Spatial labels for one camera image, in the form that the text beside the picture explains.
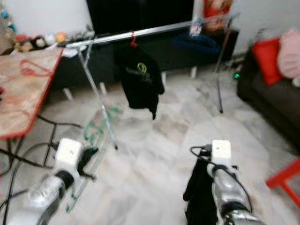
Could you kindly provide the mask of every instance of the sofa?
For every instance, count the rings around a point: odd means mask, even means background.
[[[300,147],[300,89],[287,79],[267,86],[251,47],[240,72],[237,94]]]

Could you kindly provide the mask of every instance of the green light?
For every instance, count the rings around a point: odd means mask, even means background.
[[[239,75],[239,74],[235,74],[235,75],[234,75],[234,78],[235,78],[235,79],[239,79],[239,78],[240,78],[240,75]]]

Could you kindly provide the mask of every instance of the black t-shirt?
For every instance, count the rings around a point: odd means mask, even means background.
[[[123,48],[115,56],[129,107],[148,108],[155,119],[158,95],[165,91],[157,63],[139,48]]]

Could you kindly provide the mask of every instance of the metal pole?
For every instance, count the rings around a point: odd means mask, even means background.
[[[240,15],[240,13],[236,13],[234,15],[226,15],[223,18],[219,18],[216,16],[213,18],[204,19],[202,21],[202,23],[211,23],[211,22],[217,22],[217,21],[229,21],[229,20],[233,20],[235,17],[237,17],[239,15]],[[186,22],[180,22],[180,23],[175,23],[175,24],[161,26],[161,27],[154,27],[154,28],[149,28],[149,29],[144,29],[144,30],[138,30],[138,31],[135,31],[135,36],[140,37],[140,36],[146,36],[146,35],[150,35],[150,34],[165,33],[165,32],[172,31],[172,30],[188,28],[192,24],[193,24],[192,21],[186,21]],[[66,45],[66,48],[77,48],[77,47],[80,47],[83,45],[90,45],[90,44],[105,44],[108,42],[119,41],[119,40],[128,39],[128,38],[132,38],[132,32],[126,32],[126,33],[111,35],[111,36],[107,36],[107,37],[100,37],[100,38],[96,38],[94,40],[75,42],[75,43]]]
[[[50,143],[50,144],[52,144],[52,142],[53,142],[54,135],[55,135],[55,132],[56,132],[56,128],[57,128],[57,125],[54,124],[53,129],[52,129],[52,133],[51,133],[51,136],[50,136],[50,140],[49,140],[49,143]],[[45,157],[44,157],[44,165],[47,164],[47,160],[48,160],[50,151],[51,151],[51,146],[48,145],[48,147],[47,147],[47,152],[46,152],[46,155],[45,155]]]
[[[97,101],[99,103],[101,103],[102,101],[101,101],[100,94],[99,94],[98,89],[97,89],[97,87],[95,85],[95,82],[94,82],[93,77],[92,77],[92,75],[90,73],[90,70],[89,70],[89,68],[87,66],[88,63],[85,63],[85,60],[83,58],[83,54],[81,53],[80,47],[77,47],[77,51],[78,51],[79,59],[80,59],[80,62],[82,64],[82,67],[84,69],[84,72],[85,72],[85,74],[86,74],[86,76],[87,76],[87,78],[88,78],[88,80],[90,82],[90,85],[92,86],[92,89],[93,89],[93,91],[94,91],[94,93],[95,93],[95,95],[97,97]],[[118,149],[118,145],[117,145],[117,142],[116,142],[116,138],[115,138],[115,136],[113,134],[112,127],[111,127],[109,119],[108,119],[106,108],[105,108],[104,104],[102,104],[102,103],[101,103],[101,110],[102,110],[102,113],[104,115],[104,119],[105,119],[105,122],[106,122],[106,125],[107,125],[107,129],[108,129],[109,135],[111,137],[111,140],[112,140],[112,142],[114,144],[115,149],[117,150]]]
[[[86,53],[85,62],[84,62],[86,66],[87,66],[88,63],[89,63],[90,52],[91,52],[91,50],[92,50],[93,44],[94,44],[94,40],[92,40],[92,42],[90,43],[89,48],[88,48],[88,52]]]
[[[225,53],[225,50],[226,50],[226,47],[227,47],[227,44],[228,44],[228,40],[229,40],[229,37],[230,37],[230,34],[231,34],[230,28],[231,28],[232,22],[233,22],[233,19],[231,18],[228,22],[228,25],[227,25],[227,31],[226,31],[225,39],[224,39],[224,42],[223,42],[221,53],[220,53],[219,58],[217,60],[217,65],[216,65],[216,69],[215,69],[215,73],[214,73],[215,78],[216,78],[216,82],[217,82],[217,97],[218,97],[220,113],[223,113],[224,111],[223,111],[222,96],[221,96],[220,81],[219,81],[219,70],[220,70],[222,58],[224,56],[224,53]]]

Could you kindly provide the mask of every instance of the television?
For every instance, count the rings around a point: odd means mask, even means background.
[[[96,35],[192,20],[194,0],[87,0]]]

